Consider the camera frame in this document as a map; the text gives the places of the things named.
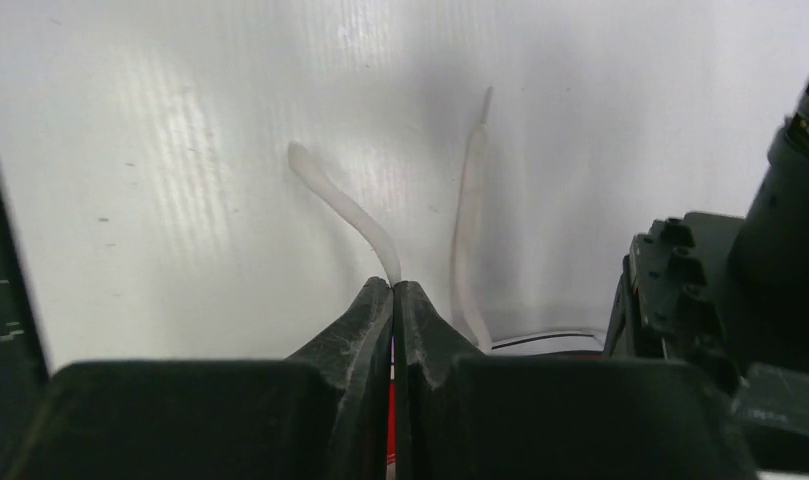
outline white surface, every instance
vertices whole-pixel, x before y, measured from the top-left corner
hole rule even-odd
[[[501,339],[604,326],[654,218],[743,213],[808,74],[809,0],[0,0],[0,168],[54,367],[280,357],[382,274],[287,143],[447,317],[494,85],[473,282]]]

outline curved white strip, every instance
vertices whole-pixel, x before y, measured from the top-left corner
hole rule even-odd
[[[330,181],[303,145],[290,142],[287,157],[289,168],[295,175],[369,242],[383,265],[389,285],[394,286],[400,282],[401,261],[398,259],[395,242],[386,230]]]
[[[457,223],[451,248],[451,314],[457,322],[462,319],[472,329],[483,352],[492,349],[492,338],[478,309],[469,284],[469,259],[474,253],[480,206],[483,197],[484,170],[489,154],[489,132],[486,120],[492,103],[492,87],[486,91],[481,118],[469,134],[463,175],[460,181],[460,199],[457,203]]]

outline white cable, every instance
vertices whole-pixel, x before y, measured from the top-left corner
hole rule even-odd
[[[287,158],[289,168],[295,175],[369,242],[383,265],[389,284],[394,286],[400,282],[401,262],[398,259],[395,242],[386,230],[330,181],[303,145],[290,142]]]
[[[492,338],[478,309],[472,287],[469,284],[469,259],[474,253],[478,220],[484,188],[484,170],[489,154],[489,132],[486,128],[489,107],[492,103],[492,87],[486,91],[481,118],[469,134],[463,175],[460,180],[460,199],[457,203],[457,222],[454,226],[454,243],[451,247],[451,315],[459,324],[465,321],[483,352],[492,349]]]

